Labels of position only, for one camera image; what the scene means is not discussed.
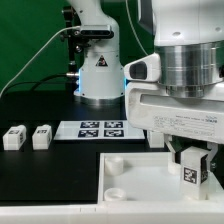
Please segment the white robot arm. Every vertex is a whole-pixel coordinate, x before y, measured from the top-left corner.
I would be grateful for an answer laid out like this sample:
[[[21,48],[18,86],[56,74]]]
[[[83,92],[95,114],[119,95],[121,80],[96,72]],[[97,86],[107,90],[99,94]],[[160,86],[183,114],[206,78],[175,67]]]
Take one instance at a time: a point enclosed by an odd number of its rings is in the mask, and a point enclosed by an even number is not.
[[[138,0],[154,52],[124,67],[129,123],[149,145],[170,136],[224,145],[224,0]]]

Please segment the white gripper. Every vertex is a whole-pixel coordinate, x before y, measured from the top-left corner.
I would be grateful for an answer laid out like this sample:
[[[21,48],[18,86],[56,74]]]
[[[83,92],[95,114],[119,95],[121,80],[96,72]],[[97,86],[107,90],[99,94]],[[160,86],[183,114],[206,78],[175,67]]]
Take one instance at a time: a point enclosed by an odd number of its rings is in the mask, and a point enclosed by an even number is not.
[[[202,98],[174,98],[156,83],[130,82],[125,108],[133,127],[168,134],[165,144],[173,163],[181,163],[182,150],[175,136],[207,141],[208,167],[218,144],[224,144],[224,83],[207,86]]]

